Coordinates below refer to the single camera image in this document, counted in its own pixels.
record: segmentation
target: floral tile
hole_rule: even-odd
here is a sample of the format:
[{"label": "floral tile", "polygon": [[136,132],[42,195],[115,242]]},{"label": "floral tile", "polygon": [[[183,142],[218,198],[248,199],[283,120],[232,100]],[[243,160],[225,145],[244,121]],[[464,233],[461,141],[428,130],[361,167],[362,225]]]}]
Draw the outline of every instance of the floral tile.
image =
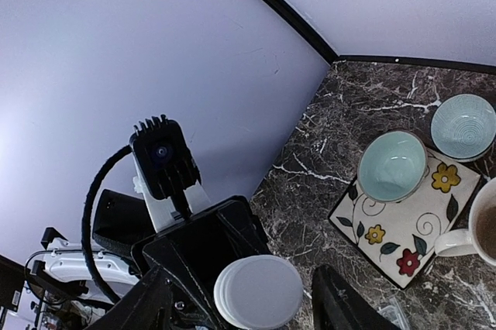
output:
[{"label": "floral tile", "polygon": [[387,278],[406,288],[434,254],[434,241],[449,231],[481,176],[434,150],[429,174],[409,198],[396,203],[370,200],[357,180],[329,220]]}]

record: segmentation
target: red flower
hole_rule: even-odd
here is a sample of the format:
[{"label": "red flower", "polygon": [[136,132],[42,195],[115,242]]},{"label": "red flower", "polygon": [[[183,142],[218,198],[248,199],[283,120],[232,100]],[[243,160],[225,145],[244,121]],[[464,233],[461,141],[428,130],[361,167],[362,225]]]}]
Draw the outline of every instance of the red flower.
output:
[{"label": "red flower", "polygon": [[396,260],[396,264],[400,267],[400,274],[411,277],[420,266],[419,253],[412,253],[410,249],[404,249],[403,257]]}]

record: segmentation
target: flower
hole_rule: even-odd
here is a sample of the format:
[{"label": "flower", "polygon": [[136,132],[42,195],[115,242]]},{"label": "flower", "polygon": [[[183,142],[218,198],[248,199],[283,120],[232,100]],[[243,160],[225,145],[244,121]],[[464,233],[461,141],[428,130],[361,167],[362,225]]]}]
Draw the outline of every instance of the flower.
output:
[{"label": "flower", "polygon": [[373,245],[374,243],[381,243],[385,234],[386,231],[381,228],[380,224],[377,224],[375,227],[369,228],[369,232],[365,235],[365,238],[369,240],[371,245]]},{"label": "flower", "polygon": [[434,189],[440,189],[443,193],[448,193],[451,187],[455,187],[460,184],[461,179],[456,174],[458,169],[455,165],[447,166],[444,162],[440,163],[437,167],[437,172],[432,173],[432,187]]},{"label": "flower", "polygon": [[400,267],[400,274],[406,274],[411,277],[420,266],[419,253],[412,253],[410,249],[404,249],[403,257],[396,260],[396,264]]}]

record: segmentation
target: ceramic bowl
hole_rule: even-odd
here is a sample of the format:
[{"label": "ceramic bowl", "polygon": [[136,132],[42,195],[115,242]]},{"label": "ceramic bowl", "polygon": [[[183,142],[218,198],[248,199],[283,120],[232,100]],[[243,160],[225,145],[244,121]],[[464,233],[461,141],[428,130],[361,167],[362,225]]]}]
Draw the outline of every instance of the ceramic bowl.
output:
[{"label": "ceramic bowl", "polygon": [[494,141],[496,113],[480,96],[453,96],[434,114],[431,135],[434,144],[447,156],[459,162],[476,160]]},{"label": "ceramic bowl", "polygon": [[406,131],[392,131],[375,139],[358,165],[358,184],[374,201],[397,202],[412,194],[427,169],[422,141]]}]

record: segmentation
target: screw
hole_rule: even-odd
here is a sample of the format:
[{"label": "screw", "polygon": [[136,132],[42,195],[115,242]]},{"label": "screw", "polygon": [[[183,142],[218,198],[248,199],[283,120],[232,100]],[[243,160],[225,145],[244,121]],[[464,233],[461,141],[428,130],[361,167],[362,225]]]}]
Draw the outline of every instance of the screw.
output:
[{"label": "screw", "polygon": [[176,308],[178,311],[182,311],[184,309],[184,307],[186,307],[186,306],[184,305],[183,301],[176,301],[174,303],[174,308]]}]

